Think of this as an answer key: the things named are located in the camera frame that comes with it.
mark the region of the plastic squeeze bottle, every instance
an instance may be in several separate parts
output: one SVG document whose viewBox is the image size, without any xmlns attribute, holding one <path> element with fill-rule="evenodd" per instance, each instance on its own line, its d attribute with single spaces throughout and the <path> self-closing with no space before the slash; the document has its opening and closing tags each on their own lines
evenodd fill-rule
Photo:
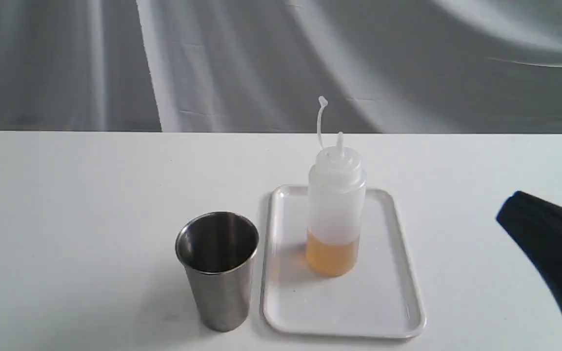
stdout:
<svg viewBox="0 0 562 351">
<path fill-rule="evenodd" d="M 357 262 L 366 173 L 357 151 L 344 146 L 341 132 L 335 146 L 322 145 L 322 111 L 328 102 L 322 96 L 319 102 L 321 151 L 309 171 L 306 258 L 318 273 L 336 277 Z"/>
</svg>

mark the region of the metal tumbler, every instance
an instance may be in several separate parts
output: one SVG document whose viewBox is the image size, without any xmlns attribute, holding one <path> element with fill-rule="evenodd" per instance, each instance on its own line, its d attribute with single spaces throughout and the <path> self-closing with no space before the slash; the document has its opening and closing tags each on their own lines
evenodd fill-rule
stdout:
<svg viewBox="0 0 562 351">
<path fill-rule="evenodd" d="M 175 251 L 201 321 L 210 329 L 232 331 L 248 316 L 258 243 L 255 225 L 235 213 L 204 214 L 181 229 Z"/>
</svg>

